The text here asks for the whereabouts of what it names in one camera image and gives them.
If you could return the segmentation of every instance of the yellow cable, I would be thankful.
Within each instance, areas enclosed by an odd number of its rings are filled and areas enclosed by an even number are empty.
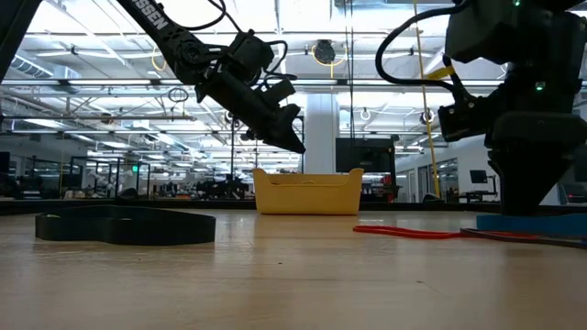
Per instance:
[[[414,2],[414,14],[418,15],[418,1]],[[420,79],[424,79],[424,63],[422,62],[422,41],[420,40],[420,29],[418,23],[415,23],[415,35],[418,40],[418,59],[420,61]],[[440,196],[440,187],[438,185],[438,168],[437,168],[437,157],[434,153],[434,144],[432,142],[432,127],[428,120],[428,104],[426,101],[426,87],[422,85],[422,96],[424,97],[424,119],[426,120],[426,129],[428,132],[428,143],[430,144],[430,155],[432,156],[432,173],[434,175],[434,191],[437,196]]]
[[[314,58],[314,61],[316,61],[316,63],[318,63],[322,66],[330,67],[330,79],[334,78],[334,67],[340,65],[343,61],[345,61],[347,59],[347,57],[349,55],[349,50],[345,47],[345,56],[341,60],[339,60],[337,63],[324,64],[324,63],[321,63],[316,58],[315,50],[316,50],[316,45],[312,46],[312,57]]]
[[[157,50],[157,47],[153,47],[153,53],[150,56],[150,62],[153,64],[153,68],[155,68],[155,70],[158,72],[165,71],[165,69],[167,69],[167,61],[165,61],[163,67],[157,65],[157,62],[155,61],[155,50]]]

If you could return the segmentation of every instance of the computer screen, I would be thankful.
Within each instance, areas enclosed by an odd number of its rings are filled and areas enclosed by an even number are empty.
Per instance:
[[[471,170],[471,183],[487,183],[487,171]]]
[[[10,172],[10,152],[0,151],[0,173]]]
[[[587,182],[587,146],[577,148],[574,154],[575,181]]]
[[[367,173],[395,172],[395,159],[387,150],[393,147],[390,139],[337,138],[337,172],[346,173],[352,169],[364,169]]]

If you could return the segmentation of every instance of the wooden table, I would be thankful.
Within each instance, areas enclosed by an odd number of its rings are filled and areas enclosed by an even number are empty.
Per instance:
[[[355,217],[218,218],[215,244],[34,238],[0,218],[0,329],[581,329],[587,252],[357,234]],[[458,230],[471,213],[364,213]]]

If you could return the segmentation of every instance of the yellow pole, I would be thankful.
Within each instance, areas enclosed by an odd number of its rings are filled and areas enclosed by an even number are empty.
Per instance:
[[[414,14],[418,14],[418,2],[414,0]],[[424,79],[424,63],[422,62],[422,41],[420,40],[420,29],[417,22],[415,23],[415,35],[418,41],[418,60],[420,61],[420,79]],[[438,168],[437,157],[434,153],[434,143],[432,142],[432,127],[428,121],[428,104],[426,101],[426,87],[422,85],[422,96],[424,97],[424,119],[426,120],[426,130],[428,133],[428,143],[430,145],[430,155],[432,157],[432,173],[434,175],[434,192],[440,196],[440,187],[438,185]]]

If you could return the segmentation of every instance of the pillar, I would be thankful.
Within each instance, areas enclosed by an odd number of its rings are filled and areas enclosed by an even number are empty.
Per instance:
[[[338,106],[335,94],[312,93],[305,108],[305,173],[336,172]]]

